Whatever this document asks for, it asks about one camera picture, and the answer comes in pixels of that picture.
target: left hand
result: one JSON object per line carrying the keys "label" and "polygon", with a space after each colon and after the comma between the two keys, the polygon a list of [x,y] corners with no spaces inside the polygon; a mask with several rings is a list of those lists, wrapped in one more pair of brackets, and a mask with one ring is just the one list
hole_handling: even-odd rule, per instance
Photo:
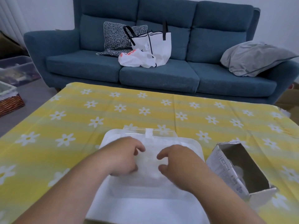
{"label": "left hand", "polygon": [[108,172],[118,176],[138,170],[134,156],[138,150],[145,151],[144,145],[132,137],[119,138],[99,150],[99,153],[107,159]]}

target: wicker basket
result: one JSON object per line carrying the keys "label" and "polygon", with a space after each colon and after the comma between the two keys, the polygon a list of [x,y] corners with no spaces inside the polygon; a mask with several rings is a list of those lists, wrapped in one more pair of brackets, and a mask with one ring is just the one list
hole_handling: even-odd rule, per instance
{"label": "wicker basket", "polygon": [[15,86],[0,81],[0,117],[25,105]]}

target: white daisy print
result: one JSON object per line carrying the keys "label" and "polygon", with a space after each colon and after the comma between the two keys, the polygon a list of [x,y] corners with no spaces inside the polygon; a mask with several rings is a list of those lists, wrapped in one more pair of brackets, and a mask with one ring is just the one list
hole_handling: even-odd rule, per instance
{"label": "white daisy print", "polygon": [[160,135],[163,135],[163,134],[168,134],[168,131],[170,130],[169,128],[166,128],[166,125],[158,125],[158,129],[156,129],[158,131],[160,131]]}
{"label": "white daisy print", "polygon": [[239,138],[232,139],[232,141],[240,141],[244,148],[250,148],[246,143],[246,141],[241,141]]}
{"label": "white daisy print", "polygon": [[282,207],[286,210],[289,210],[289,207],[285,203],[285,201],[288,201],[288,199],[285,196],[283,196],[279,193],[275,193],[275,196],[272,197],[271,201],[272,201],[274,207],[276,207],[276,208]]}
{"label": "white daisy print", "polygon": [[273,125],[273,124],[270,124],[270,125],[268,125],[268,127],[270,127],[271,130],[276,131],[277,133],[281,133],[281,132],[283,132],[283,130],[280,129],[279,126],[275,126],[275,125]]}
{"label": "white daisy print", "polygon": [[58,95],[55,95],[54,97],[52,97],[51,99],[50,99],[50,101],[52,102],[52,101],[59,101],[59,98],[60,98],[61,96],[58,96]]}
{"label": "white daisy print", "polygon": [[180,118],[182,121],[184,121],[184,119],[188,119],[187,114],[183,114],[182,112],[180,113],[176,113],[176,118]]}
{"label": "white daisy print", "polygon": [[147,115],[147,114],[150,114],[150,112],[149,112],[149,108],[148,109],[146,109],[145,107],[143,107],[142,109],[138,109],[140,112],[139,112],[139,114],[144,114],[145,116]]}
{"label": "white daisy print", "polygon": [[266,138],[263,139],[263,141],[265,142],[264,145],[268,145],[271,147],[271,149],[275,150],[275,149],[280,149],[275,142],[272,142],[270,139]]}
{"label": "white daisy print", "polygon": [[54,174],[54,179],[48,183],[48,187],[51,187],[55,185],[63,176],[65,176],[70,171],[69,168],[67,168],[64,172],[56,172]]}
{"label": "white daisy print", "polygon": [[4,219],[5,211],[0,211],[0,224],[8,224],[8,220]]}
{"label": "white daisy print", "polygon": [[65,111],[63,111],[63,112],[56,111],[55,114],[51,114],[49,116],[52,117],[51,120],[54,120],[54,119],[61,120],[61,117],[66,116],[66,114],[64,114],[64,113],[65,113]]}
{"label": "white daisy print", "polygon": [[91,93],[92,91],[91,90],[82,90],[81,91],[81,94],[89,94]]}
{"label": "white daisy print", "polygon": [[119,104],[118,106],[115,105],[114,107],[115,107],[114,111],[119,111],[119,112],[121,112],[122,110],[124,110],[124,111],[126,110],[126,109],[125,109],[126,105],[123,106],[123,105]]}
{"label": "white daisy print", "polygon": [[216,120],[216,117],[211,117],[208,116],[207,118],[205,118],[206,120],[208,120],[208,123],[212,123],[214,125],[216,125],[218,123],[218,121]]}
{"label": "white daisy print", "polygon": [[21,135],[21,139],[17,140],[15,143],[22,143],[22,146],[25,146],[27,145],[29,142],[30,143],[35,143],[35,138],[38,137],[40,135],[39,134],[34,134],[35,132],[31,132],[29,135],[26,135],[26,134],[22,134]]}
{"label": "white daisy print", "polygon": [[138,127],[134,127],[132,123],[130,123],[130,125],[125,125],[124,128],[127,128],[127,129],[137,129]]}
{"label": "white daisy print", "polygon": [[277,112],[271,112],[271,115],[272,115],[274,118],[279,118],[279,119],[283,118],[283,115],[280,114],[280,113],[277,113]]}
{"label": "white daisy print", "polygon": [[225,107],[225,105],[223,105],[221,102],[215,102],[215,104],[214,104],[215,106],[217,106],[218,108],[223,108],[224,109],[224,107]]}
{"label": "white daisy print", "polygon": [[142,97],[142,98],[145,98],[145,97],[147,97],[147,95],[145,94],[145,93],[142,93],[142,92],[140,92],[140,94],[137,94],[137,96],[140,98],[140,97]]}
{"label": "white daisy print", "polygon": [[15,175],[15,172],[12,171],[15,166],[16,165],[12,165],[8,168],[6,168],[5,166],[0,167],[0,185],[4,183],[5,178]]}
{"label": "white daisy print", "polygon": [[164,104],[164,106],[166,105],[170,105],[172,102],[169,100],[162,100],[161,104]]}
{"label": "white daisy print", "polygon": [[95,101],[88,101],[84,106],[87,106],[87,108],[90,108],[90,107],[95,107],[96,104],[97,104],[97,102],[95,102]]}
{"label": "white daisy print", "polygon": [[72,137],[74,134],[66,135],[65,133],[62,135],[62,138],[56,139],[56,142],[59,142],[57,147],[62,145],[69,146],[71,141],[74,141],[76,138]]}
{"label": "white daisy print", "polygon": [[200,141],[204,140],[206,143],[209,143],[209,140],[211,140],[208,133],[203,133],[202,131],[199,131],[199,133],[196,133],[196,135],[199,136]]}
{"label": "white daisy print", "polygon": [[230,122],[231,122],[235,127],[240,127],[240,128],[242,128],[242,126],[244,126],[243,124],[241,124],[240,120],[231,119]]}
{"label": "white daisy print", "polygon": [[99,125],[103,125],[103,123],[102,123],[103,120],[104,120],[104,119],[99,119],[99,117],[96,117],[95,119],[91,119],[91,120],[90,120],[91,123],[88,124],[88,125],[89,125],[89,126],[94,126],[94,128],[96,128],[96,127],[98,126],[98,124],[99,124]]}
{"label": "white daisy print", "polygon": [[285,166],[282,166],[284,170],[281,172],[288,176],[288,179],[292,182],[295,181],[299,183],[299,175],[295,172],[294,169],[288,169]]}
{"label": "white daisy print", "polygon": [[248,115],[248,116],[254,116],[254,114],[248,110],[242,110],[243,114]]}
{"label": "white daisy print", "polygon": [[196,104],[195,102],[190,102],[190,107],[193,107],[195,109],[200,108],[199,104]]}
{"label": "white daisy print", "polygon": [[114,93],[111,93],[109,96],[110,97],[119,97],[120,93],[118,92],[114,92]]}

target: gray floor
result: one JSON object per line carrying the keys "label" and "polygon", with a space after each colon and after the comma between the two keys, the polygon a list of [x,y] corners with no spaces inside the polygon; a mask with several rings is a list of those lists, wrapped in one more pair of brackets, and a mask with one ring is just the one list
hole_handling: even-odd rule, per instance
{"label": "gray floor", "polygon": [[18,87],[18,93],[25,106],[0,117],[0,137],[53,97],[56,90],[49,88],[42,79],[39,79]]}

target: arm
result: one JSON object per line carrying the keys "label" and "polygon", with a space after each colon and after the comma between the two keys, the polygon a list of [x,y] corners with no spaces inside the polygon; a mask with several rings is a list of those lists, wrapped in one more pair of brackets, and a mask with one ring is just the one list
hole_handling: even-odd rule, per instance
{"label": "arm", "polygon": [[[47,70],[46,58],[78,51],[80,34],[78,29],[31,31],[24,34],[24,42],[39,74],[46,84],[52,87],[51,81],[56,78]],[[66,81],[58,84],[61,84],[63,88],[67,83]]]}
{"label": "arm", "polygon": [[211,223],[265,223],[189,148],[181,145],[167,147],[157,155],[157,159],[164,157],[168,157],[168,165],[160,165],[159,171],[177,187],[192,193]]}
{"label": "arm", "polygon": [[273,94],[269,96],[268,104],[274,104],[282,93],[295,81],[299,75],[299,63],[295,61],[283,62],[271,69],[262,72],[259,76],[277,83]]}
{"label": "arm", "polygon": [[121,138],[91,154],[35,204],[14,224],[82,224],[95,193],[109,175],[137,170],[134,155],[145,151],[143,144],[131,137]]}

